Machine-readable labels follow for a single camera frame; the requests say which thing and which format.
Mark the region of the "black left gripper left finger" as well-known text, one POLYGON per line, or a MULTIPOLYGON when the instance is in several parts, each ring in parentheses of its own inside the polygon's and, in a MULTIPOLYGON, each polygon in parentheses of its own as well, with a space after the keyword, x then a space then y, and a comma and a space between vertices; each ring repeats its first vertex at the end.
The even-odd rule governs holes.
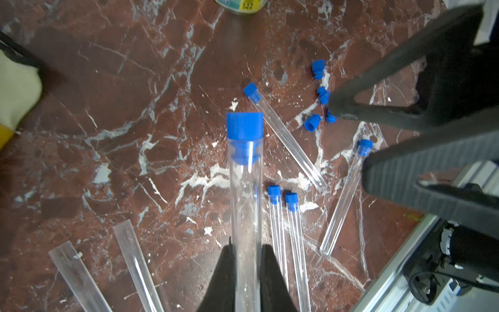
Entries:
POLYGON ((222 248, 207 292, 197 312, 235 310, 235 258, 233 244, 222 248))

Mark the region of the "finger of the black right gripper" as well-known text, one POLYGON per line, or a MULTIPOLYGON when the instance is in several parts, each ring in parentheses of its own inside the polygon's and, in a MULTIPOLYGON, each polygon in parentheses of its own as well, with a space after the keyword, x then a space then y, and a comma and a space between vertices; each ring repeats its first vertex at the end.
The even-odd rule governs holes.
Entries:
POLYGON ((328 109, 342 119, 415 130, 420 117, 415 104, 408 107, 367 105, 357 103, 355 97, 415 61, 424 59, 426 62, 429 55, 464 55, 474 47, 482 18, 483 5, 459 6, 440 15, 367 71, 336 89, 330 96, 328 109))
POLYGON ((431 174, 498 158, 498 132, 421 135, 371 153, 364 190, 379 198, 498 237, 498 197, 431 179, 431 174))

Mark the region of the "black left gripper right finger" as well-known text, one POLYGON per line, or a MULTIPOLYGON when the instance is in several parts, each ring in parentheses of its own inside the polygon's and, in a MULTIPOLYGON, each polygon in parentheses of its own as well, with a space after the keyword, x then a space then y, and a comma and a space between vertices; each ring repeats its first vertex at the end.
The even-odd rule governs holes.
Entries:
POLYGON ((269 244, 262 245, 260 281, 262 312, 297 312, 281 274, 274 249, 269 244))

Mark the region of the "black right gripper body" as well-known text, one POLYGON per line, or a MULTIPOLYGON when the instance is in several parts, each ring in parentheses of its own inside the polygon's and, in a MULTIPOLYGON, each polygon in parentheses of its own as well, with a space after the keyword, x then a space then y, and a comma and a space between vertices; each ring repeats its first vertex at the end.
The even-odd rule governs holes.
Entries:
POLYGON ((416 131, 498 106, 498 41, 474 46, 462 56, 426 57, 418 75, 416 131))

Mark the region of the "test tube blue stopper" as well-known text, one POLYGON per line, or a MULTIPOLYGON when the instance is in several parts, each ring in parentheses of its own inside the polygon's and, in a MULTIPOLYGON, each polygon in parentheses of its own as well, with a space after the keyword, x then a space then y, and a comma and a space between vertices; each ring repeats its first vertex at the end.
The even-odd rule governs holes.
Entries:
POLYGON ((272 230, 272 245, 282 277, 288 288, 287 251, 281 187, 279 185, 269 185, 267 191, 270 225, 272 230))
POLYGON ((113 227, 144 311, 164 311, 130 220, 113 227))
POLYGON ((361 140, 357 146, 357 150, 355 152, 352 165, 348 171, 337 206, 333 212, 333 216, 331 217, 326 234, 320 246, 320 253, 324 256, 331 256, 337 244, 344 221, 346 220, 346 216, 361 180, 363 162, 369 156, 372 148, 373 142, 368 139, 361 140))
POLYGON ((311 312, 309 280, 307 274, 304 236, 302 231, 298 195, 294 192, 285 194, 285 203, 288 212, 288 223, 291 236, 291 247, 296 276, 299 309, 301 312, 311 312))
POLYGON ((296 139, 292 136, 287 126, 278 117, 275 110, 271 107, 270 103, 261 94, 259 89, 254 83, 248 84, 244 88, 244 94, 253 103, 253 106, 264 114, 266 123, 270 126, 271 130, 286 147, 288 152, 297 162, 304 174, 309 178, 312 184, 319 191, 326 190, 326 182, 316 166, 312 163, 310 158, 305 154, 304 150, 298 144, 296 139))
POLYGON ((227 114, 235 311, 261 311, 262 113, 227 114))

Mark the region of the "test tube blue stopper upright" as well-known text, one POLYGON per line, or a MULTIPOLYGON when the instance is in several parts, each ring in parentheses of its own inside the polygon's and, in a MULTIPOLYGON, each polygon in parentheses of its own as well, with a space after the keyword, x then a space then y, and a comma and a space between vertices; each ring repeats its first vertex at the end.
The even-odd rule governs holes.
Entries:
POLYGON ((254 83, 248 84, 244 88, 244 94, 253 103, 253 106, 264 114, 266 123, 270 126, 271 130, 286 147, 288 152, 297 162, 304 174, 309 178, 312 184, 319 191, 326 190, 326 182, 316 166, 312 163, 310 158, 305 154, 304 150, 298 144, 296 139, 292 136, 287 126, 278 117, 275 110, 271 107, 270 103, 261 94, 259 89, 254 83))

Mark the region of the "green round tape tin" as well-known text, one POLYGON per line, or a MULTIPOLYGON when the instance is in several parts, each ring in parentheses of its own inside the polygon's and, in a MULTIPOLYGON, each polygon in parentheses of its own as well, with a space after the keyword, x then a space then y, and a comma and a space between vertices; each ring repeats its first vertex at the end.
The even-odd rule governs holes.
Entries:
POLYGON ((223 8, 237 14, 255 14, 260 11, 267 0, 215 0, 223 8))

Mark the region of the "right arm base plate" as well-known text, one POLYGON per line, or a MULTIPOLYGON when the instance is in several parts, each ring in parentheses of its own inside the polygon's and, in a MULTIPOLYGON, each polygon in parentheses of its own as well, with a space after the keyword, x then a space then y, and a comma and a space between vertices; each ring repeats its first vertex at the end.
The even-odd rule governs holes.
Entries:
POLYGON ((498 239, 438 220, 404 265, 411 294, 434 306, 445 290, 498 292, 498 239))

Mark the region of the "aluminium front rail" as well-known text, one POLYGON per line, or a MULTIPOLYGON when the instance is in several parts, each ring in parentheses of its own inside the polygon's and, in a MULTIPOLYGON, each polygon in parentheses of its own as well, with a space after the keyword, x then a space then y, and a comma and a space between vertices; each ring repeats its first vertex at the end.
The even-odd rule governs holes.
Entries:
POLYGON ((473 289, 465 295, 457 283, 447 282, 443 292, 432 305, 418 301, 409 290, 403 268, 409 263, 417 248, 423 246, 433 230, 441 229, 444 221, 429 214, 416 227, 406 243, 388 263, 378 279, 361 297, 354 311, 498 311, 498 295, 473 289))

